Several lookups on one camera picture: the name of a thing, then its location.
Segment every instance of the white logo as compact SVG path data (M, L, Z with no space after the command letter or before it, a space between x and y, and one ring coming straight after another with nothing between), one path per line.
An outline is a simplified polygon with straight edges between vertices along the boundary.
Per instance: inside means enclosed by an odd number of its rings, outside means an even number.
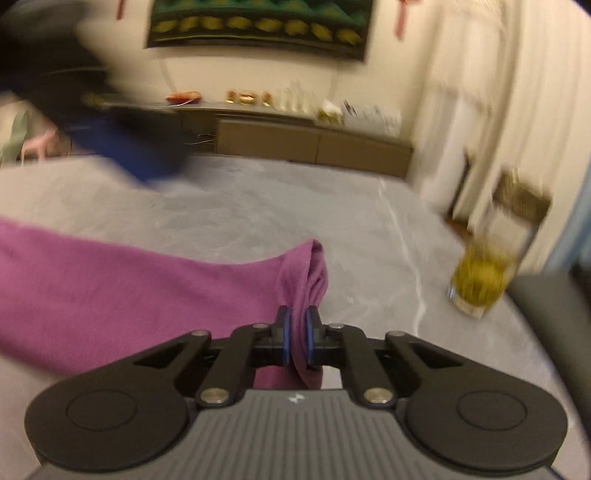
M292 395L291 397L287 397L287 400L289 400L290 402L294 403L294 404L298 404L301 403L305 400L305 396L303 396L300 392Z

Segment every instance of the gray ribbed panel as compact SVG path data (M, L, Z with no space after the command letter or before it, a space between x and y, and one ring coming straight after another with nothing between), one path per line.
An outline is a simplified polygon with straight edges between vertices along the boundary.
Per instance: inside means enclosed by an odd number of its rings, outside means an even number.
M135 469L106 475L48 465L31 480L469 480L417 450L388 413L346 392L248 391L230 408L205 411L174 449ZM520 480L556 480L541 469Z

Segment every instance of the circular cover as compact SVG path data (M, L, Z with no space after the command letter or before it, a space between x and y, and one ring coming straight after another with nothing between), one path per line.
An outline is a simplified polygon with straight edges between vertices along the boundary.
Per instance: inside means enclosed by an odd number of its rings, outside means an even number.
M408 402L407 426L436 456L471 471L550 464L566 435L566 415L550 394L511 380L481 390L427 383Z
M69 470L110 472L167 450L188 420L172 381L164 383L154 378L154 371L136 368L133 375L88 374L55 385L31 403L25 429L48 462Z

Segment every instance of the cabinet drawer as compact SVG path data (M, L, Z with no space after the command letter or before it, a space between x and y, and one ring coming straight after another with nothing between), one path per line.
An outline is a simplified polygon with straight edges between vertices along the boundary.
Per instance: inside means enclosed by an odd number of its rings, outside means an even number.
M316 163L404 178L413 149L347 134L322 132Z
M320 134L312 128L220 119L216 153L315 163Z

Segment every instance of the yellow liquid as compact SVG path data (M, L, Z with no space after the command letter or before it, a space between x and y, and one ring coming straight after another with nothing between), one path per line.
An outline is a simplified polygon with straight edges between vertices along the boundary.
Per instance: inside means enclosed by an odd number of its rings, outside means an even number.
M468 313L472 314L471 310L475 309L474 316L481 316L501 298L516 267L516 260L509 255L475 242L468 246L451 284L453 296L467 305L460 307L452 300L462 310L470 310Z

